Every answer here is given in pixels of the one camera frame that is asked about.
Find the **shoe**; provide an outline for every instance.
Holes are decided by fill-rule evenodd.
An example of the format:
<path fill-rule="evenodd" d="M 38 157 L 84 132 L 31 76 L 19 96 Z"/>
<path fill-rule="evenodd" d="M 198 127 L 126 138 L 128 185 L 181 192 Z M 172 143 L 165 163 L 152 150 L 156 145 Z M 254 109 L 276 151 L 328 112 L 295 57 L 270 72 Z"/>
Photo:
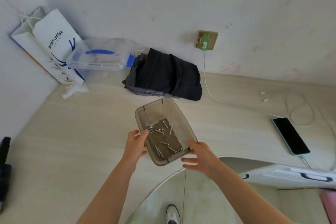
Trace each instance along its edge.
<path fill-rule="evenodd" d="M 180 214 L 175 205 L 169 205 L 166 212 L 167 224 L 180 224 Z"/>

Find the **tile floor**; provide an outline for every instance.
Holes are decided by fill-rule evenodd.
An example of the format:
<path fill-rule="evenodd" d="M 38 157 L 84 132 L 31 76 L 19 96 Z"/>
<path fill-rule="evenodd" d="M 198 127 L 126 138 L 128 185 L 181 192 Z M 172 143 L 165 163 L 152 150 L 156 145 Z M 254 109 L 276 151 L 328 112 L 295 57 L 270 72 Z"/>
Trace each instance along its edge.
<path fill-rule="evenodd" d="M 277 190 L 257 184 L 251 186 L 296 223 L 328 223 L 316 189 Z M 169 204 L 177 206 L 182 224 L 243 224 L 217 185 L 204 174 L 190 170 L 176 174 L 149 195 L 128 224 L 165 224 Z"/>

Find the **pink scribble on wall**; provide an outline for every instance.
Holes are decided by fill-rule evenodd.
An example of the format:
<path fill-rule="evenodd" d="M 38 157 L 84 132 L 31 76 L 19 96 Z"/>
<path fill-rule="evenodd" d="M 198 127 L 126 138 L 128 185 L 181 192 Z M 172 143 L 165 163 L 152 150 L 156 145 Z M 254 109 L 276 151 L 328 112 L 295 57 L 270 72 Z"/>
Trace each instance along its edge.
<path fill-rule="evenodd" d="M 227 62 L 226 65 L 221 66 L 221 72 L 226 74 L 237 74 L 240 72 L 240 64 L 236 62 Z"/>
<path fill-rule="evenodd" d="M 291 68 L 283 71 L 279 80 L 293 81 L 300 79 L 304 73 L 298 68 Z"/>

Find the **forearm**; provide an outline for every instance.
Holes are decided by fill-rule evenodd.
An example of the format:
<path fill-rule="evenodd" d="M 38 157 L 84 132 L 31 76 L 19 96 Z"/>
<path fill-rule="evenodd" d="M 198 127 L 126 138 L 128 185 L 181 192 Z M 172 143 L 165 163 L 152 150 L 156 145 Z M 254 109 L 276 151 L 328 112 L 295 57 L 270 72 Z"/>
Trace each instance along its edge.
<path fill-rule="evenodd" d="M 244 224 L 293 224 L 220 160 L 210 177 Z"/>
<path fill-rule="evenodd" d="M 77 224 L 118 224 L 132 173 L 132 168 L 119 162 Z"/>

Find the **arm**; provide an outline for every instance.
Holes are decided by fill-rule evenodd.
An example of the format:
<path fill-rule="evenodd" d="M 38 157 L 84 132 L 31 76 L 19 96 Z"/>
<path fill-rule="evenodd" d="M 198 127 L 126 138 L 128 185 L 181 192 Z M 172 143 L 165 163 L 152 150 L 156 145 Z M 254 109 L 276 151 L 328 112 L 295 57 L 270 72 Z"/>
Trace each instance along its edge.
<path fill-rule="evenodd" d="M 97 195 L 89 204 L 77 224 L 118 224 L 124 206 L 128 184 L 143 151 L 148 130 L 141 135 L 138 130 L 128 133 L 124 155 L 109 175 Z"/>
<path fill-rule="evenodd" d="M 189 170 L 198 170 L 212 179 L 223 192 L 244 224 L 293 224 L 286 216 L 261 197 L 239 175 L 222 163 L 203 142 L 188 141 L 197 158 L 182 158 Z"/>

